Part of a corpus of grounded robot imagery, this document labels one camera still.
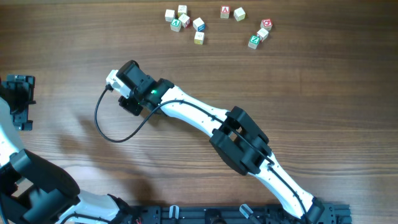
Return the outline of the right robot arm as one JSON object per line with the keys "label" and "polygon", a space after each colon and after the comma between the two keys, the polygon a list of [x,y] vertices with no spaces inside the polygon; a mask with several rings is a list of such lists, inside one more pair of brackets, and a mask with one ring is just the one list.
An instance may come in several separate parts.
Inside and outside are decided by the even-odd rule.
{"label": "right robot arm", "polygon": [[319,221],[325,210],[321,201],[286,173],[268,137],[243,109],[235,106],[228,111],[207,105],[168,80],[154,80],[133,60],[113,70],[106,83],[120,93],[119,104],[125,110],[137,116],[147,108],[199,129],[232,170],[260,180],[288,214],[307,223]]}

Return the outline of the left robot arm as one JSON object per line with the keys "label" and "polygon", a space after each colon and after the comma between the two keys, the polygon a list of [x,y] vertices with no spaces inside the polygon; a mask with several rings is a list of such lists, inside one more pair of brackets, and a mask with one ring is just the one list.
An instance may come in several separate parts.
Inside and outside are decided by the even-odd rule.
{"label": "left robot arm", "polygon": [[1,218],[4,223],[138,223],[139,213],[113,195],[80,190],[61,167],[25,148],[20,131],[28,118],[35,78],[1,81]]}

